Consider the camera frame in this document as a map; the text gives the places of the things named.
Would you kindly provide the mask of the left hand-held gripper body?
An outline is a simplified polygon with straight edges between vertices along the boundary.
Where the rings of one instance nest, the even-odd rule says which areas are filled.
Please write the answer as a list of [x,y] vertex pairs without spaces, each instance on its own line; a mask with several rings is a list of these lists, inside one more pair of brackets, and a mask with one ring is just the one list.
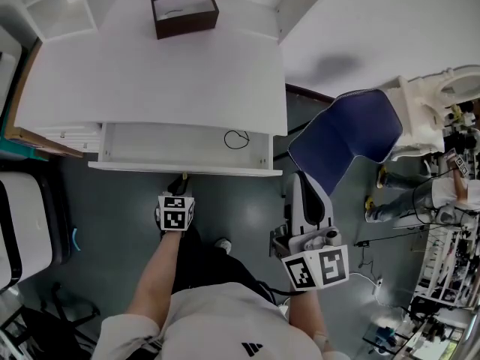
[[194,218],[195,199],[190,189],[174,194],[165,190],[157,198],[154,220],[162,233],[186,232]]

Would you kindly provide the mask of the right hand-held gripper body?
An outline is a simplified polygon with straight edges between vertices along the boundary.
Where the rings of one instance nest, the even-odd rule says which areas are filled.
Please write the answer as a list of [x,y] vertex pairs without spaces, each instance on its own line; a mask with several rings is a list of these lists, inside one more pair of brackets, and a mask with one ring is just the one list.
[[269,244],[269,255],[282,262],[295,293],[322,290],[350,278],[348,248],[334,226],[299,235],[280,226],[270,232]]

